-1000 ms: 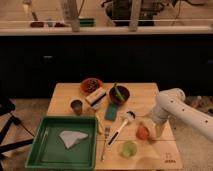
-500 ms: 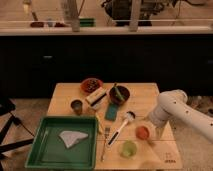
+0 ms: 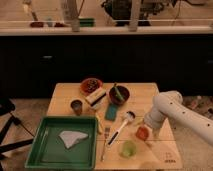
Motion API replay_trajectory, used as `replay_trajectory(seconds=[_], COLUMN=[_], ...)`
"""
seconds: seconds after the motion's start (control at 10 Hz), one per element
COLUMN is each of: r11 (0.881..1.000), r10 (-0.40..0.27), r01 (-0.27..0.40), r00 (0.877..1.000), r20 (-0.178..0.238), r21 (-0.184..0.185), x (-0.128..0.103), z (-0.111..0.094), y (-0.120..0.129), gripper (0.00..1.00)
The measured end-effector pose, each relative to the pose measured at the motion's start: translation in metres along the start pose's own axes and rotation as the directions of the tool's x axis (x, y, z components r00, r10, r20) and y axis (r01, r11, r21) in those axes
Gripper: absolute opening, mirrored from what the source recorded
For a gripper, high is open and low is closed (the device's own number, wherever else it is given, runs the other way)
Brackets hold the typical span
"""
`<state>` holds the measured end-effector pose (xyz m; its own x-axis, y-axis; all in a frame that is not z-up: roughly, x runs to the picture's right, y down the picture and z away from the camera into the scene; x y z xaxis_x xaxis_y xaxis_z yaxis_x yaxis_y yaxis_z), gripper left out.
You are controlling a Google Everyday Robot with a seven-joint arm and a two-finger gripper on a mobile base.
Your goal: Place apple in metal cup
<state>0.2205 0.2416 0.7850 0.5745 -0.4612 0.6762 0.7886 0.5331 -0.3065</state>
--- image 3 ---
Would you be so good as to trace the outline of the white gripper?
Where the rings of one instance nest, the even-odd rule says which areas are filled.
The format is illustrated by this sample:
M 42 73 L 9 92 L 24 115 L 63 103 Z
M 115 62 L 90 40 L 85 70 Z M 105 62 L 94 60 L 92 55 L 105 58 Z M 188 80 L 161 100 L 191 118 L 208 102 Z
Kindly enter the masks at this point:
M 159 138 L 160 128 L 162 127 L 166 116 L 158 109 L 152 107 L 150 111 L 144 116 L 144 119 L 136 118 L 134 126 L 144 126 L 145 124 L 152 128 L 152 135 L 154 139 Z

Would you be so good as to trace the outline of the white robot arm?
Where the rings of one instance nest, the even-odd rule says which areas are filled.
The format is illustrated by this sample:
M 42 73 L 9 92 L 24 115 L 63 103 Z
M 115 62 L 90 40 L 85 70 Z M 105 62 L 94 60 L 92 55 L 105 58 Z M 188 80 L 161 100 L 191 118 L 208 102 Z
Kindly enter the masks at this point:
M 142 124 L 154 131 L 161 129 L 170 117 L 188 127 L 209 145 L 213 146 L 213 120 L 186 108 L 178 91 L 160 92 L 153 97 L 153 105 L 145 114 Z

